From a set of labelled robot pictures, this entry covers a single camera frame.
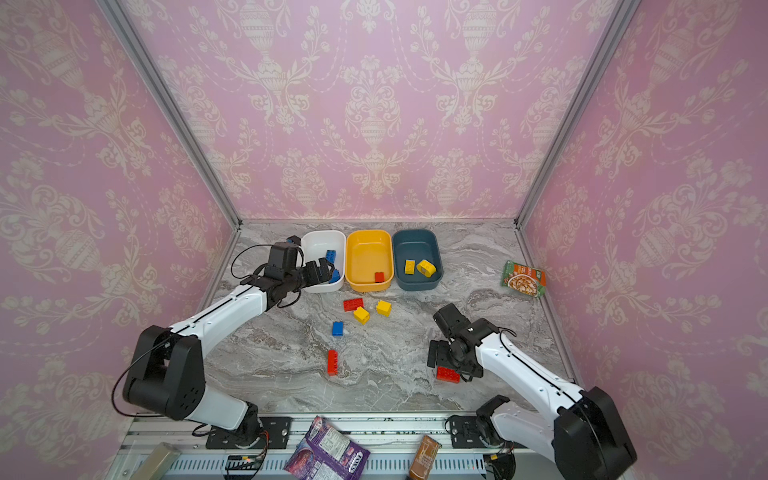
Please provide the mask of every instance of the purple snack bag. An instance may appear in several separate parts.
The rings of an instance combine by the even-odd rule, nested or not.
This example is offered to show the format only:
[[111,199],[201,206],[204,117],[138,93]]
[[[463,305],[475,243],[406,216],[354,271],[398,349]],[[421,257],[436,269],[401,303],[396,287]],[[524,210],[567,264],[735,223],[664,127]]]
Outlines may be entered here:
[[358,480],[369,455],[317,416],[283,470],[299,480]]

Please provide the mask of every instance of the pink wallpaper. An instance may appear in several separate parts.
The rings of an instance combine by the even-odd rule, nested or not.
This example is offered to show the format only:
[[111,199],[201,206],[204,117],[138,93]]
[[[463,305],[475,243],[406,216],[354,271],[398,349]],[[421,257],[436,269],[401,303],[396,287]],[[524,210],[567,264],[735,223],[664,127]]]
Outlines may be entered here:
[[0,2],[0,47],[0,476],[102,478],[138,333],[231,230],[95,3]]
[[515,217],[615,0],[122,0],[243,218]]
[[641,480],[768,478],[765,2],[642,2],[526,234]]

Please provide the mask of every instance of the dark blue bin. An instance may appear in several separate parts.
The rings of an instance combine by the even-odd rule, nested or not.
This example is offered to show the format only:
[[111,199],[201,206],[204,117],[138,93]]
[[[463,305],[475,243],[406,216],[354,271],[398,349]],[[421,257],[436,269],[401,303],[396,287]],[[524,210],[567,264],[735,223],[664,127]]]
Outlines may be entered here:
[[[442,279],[442,261],[437,237],[429,230],[416,228],[400,230],[392,235],[392,251],[395,254],[395,280],[400,288],[409,292],[431,290]],[[406,275],[406,260],[414,260],[416,265],[427,260],[435,266],[435,273],[427,278],[418,270],[413,275]]]

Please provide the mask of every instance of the marble tabletop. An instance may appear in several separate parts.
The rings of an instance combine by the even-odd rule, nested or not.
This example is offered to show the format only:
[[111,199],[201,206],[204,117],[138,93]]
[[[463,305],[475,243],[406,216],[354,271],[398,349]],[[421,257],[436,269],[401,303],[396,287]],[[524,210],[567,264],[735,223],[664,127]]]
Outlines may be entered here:
[[[429,340],[442,334],[432,314],[453,302],[470,320],[485,317],[513,329],[515,343],[557,375],[565,369],[537,300],[521,300],[499,286],[506,260],[522,261],[511,223],[246,223],[236,255],[257,243],[274,243],[312,230],[378,228],[395,233],[426,228],[435,233],[445,274],[434,290],[406,292],[395,280],[383,292],[304,293],[294,306],[273,308],[241,326],[205,359],[206,380],[259,406],[261,412],[384,412],[475,410],[497,394],[524,408],[522,397],[491,372],[459,384],[435,379],[426,365]],[[266,261],[267,248],[246,252],[234,265],[240,276]],[[238,283],[227,268],[216,297]],[[343,300],[363,297],[371,320],[358,323]],[[379,300],[392,314],[376,313]],[[331,336],[333,322],[344,336]],[[329,349],[339,353],[339,374],[326,374]]]

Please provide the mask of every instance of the white bin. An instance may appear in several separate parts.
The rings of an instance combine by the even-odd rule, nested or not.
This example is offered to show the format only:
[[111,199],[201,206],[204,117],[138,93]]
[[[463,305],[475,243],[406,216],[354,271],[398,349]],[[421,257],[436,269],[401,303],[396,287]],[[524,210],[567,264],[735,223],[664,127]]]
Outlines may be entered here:
[[309,262],[325,258],[328,250],[336,251],[336,261],[333,266],[339,271],[339,278],[334,283],[321,283],[304,289],[308,293],[335,292],[344,284],[344,254],[346,252],[346,235],[338,230],[318,230],[309,232],[301,237],[301,249],[304,250],[304,261]]

